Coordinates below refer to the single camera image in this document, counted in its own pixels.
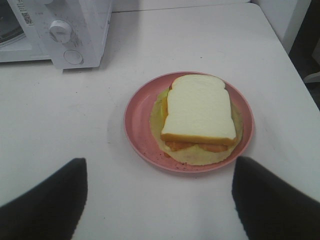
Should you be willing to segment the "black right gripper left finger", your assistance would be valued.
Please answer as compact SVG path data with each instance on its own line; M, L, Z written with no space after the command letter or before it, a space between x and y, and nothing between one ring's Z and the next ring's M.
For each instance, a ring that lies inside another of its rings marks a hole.
M0 208L2 240L70 240L85 209L85 158L74 158Z

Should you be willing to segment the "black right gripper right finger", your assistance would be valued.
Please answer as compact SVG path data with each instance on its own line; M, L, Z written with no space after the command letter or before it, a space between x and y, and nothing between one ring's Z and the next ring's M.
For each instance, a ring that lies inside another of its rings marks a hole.
M250 240L320 238L320 203L252 158L236 159L231 194Z

